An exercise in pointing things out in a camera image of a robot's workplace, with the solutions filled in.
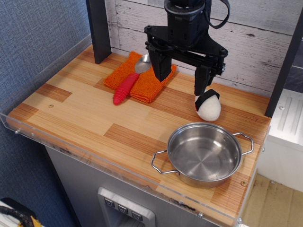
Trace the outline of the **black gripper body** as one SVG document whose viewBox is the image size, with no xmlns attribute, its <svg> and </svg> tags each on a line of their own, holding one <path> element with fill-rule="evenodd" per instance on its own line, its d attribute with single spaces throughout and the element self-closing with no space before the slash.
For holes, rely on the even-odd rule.
<svg viewBox="0 0 303 227">
<path fill-rule="evenodd" d="M 146 48 L 154 46 L 166 55 L 185 64 L 211 68 L 212 76 L 221 75 L 225 70 L 224 58 L 228 51 L 214 41 L 208 33 L 209 27 L 224 26 L 229 19 L 213 25 L 210 9 L 167 9 L 167 26 L 146 26 L 148 36 Z"/>
</svg>

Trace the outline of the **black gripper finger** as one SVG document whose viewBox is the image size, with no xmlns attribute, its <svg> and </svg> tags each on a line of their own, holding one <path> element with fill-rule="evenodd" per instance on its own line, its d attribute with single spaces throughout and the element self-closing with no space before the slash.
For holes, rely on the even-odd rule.
<svg viewBox="0 0 303 227">
<path fill-rule="evenodd" d="M 154 46 L 149 46 L 149 56 L 154 74 L 162 82 L 171 73 L 171 57 Z"/>
<path fill-rule="evenodd" d="M 213 76 L 211 74 L 211 68 L 206 66 L 200 66 L 195 71 L 195 87 L 194 94 L 200 96 L 205 92 L 207 86 L 211 85 Z"/>
</svg>

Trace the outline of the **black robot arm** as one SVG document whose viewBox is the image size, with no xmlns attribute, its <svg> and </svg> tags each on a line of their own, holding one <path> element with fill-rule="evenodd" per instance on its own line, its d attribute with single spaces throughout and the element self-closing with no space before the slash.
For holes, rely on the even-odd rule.
<svg viewBox="0 0 303 227">
<path fill-rule="evenodd" d="M 227 49 L 214 41 L 208 30 L 219 29 L 210 22 L 210 0 L 166 0 L 167 26 L 146 26 L 146 48 L 156 78 L 163 81 L 171 72 L 172 60 L 194 66 L 195 95 L 201 96 L 216 75 L 225 69 Z"/>
</svg>

